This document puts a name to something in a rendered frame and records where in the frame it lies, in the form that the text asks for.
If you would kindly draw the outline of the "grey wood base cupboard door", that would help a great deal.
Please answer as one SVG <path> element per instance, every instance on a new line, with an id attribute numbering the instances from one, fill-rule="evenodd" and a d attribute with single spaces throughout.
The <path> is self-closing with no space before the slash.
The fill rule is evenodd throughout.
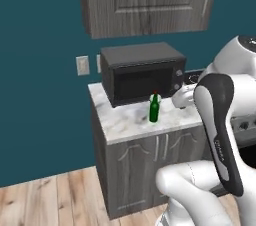
<path id="1" fill-rule="evenodd" d="M 115 219 L 155 203 L 156 136 L 110 145 L 107 151 L 108 215 Z"/>
<path id="2" fill-rule="evenodd" d="M 160 137 L 161 166 L 191 162 L 211 157 L 205 130 L 202 126 L 166 133 L 169 135 L 168 152 L 163 160 L 165 134 Z"/>

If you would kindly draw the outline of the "black microwave oven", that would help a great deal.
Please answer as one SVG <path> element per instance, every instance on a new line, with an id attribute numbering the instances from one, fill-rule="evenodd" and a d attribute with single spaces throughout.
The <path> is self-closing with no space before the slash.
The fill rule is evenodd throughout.
<path id="1" fill-rule="evenodd" d="M 105 47 L 102 85 L 113 107 L 173 96 L 184 81 L 186 57 L 165 42 Z"/>

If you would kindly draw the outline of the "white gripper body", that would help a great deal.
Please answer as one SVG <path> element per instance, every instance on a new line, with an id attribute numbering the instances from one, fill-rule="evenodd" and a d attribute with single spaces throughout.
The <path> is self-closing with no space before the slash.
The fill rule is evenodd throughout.
<path id="1" fill-rule="evenodd" d="M 172 103 L 176 108 L 185 108 L 194 104 L 193 93 L 196 83 L 183 85 L 173 96 Z"/>

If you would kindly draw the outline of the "silver and black stove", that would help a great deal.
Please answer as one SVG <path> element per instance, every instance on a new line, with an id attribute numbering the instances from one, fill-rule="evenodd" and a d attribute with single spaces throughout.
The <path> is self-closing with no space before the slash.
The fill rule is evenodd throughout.
<path id="1" fill-rule="evenodd" d="M 240 128 L 242 122 L 249 123 L 248 129 Z M 256 114 L 233 117 L 231 125 L 242 160 L 248 166 L 256 168 Z"/>

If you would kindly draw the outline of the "green glass bottle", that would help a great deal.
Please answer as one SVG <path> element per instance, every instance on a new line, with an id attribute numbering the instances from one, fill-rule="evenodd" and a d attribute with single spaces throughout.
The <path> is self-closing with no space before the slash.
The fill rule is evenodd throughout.
<path id="1" fill-rule="evenodd" d="M 150 103 L 149 109 L 149 121 L 152 123 L 156 123 L 158 121 L 160 103 L 157 101 L 157 92 L 154 92 L 153 101 Z"/>

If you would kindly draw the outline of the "grey wood wall cupboard door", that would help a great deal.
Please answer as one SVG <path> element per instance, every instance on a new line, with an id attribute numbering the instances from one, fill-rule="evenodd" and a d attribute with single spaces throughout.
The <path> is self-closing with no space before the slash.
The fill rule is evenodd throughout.
<path id="1" fill-rule="evenodd" d="M 204 31 L 214 0 L 81 0 L 86 33 L 93 39 Z"/>

